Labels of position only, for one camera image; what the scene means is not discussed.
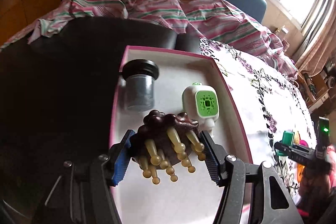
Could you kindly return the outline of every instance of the silver screw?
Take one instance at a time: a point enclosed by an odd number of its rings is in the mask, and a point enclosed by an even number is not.
[[[102,160],[102,161],[105,161],[105,160],[107,160],[109,157],[106,155],[106,154],[103,154],[103,155],[100,155],[99,157],[98,157],[98,159],[100,159],[100,160]]]
[[[229,161],[236,161],[237,157],[235,155],[227,155],[226,156]]]
[[[263,165],[263,167],[265,167],[265,168],[271,168],[271,167],[272,167],[272,164],[271,164],[269,161],[263,161],[263,162],[262,162],[262,165]]]
[[[71,167],[72,165],[72,162],[70,160],[66,160],[64,163],[63,163],[63,166],[64,167]]]

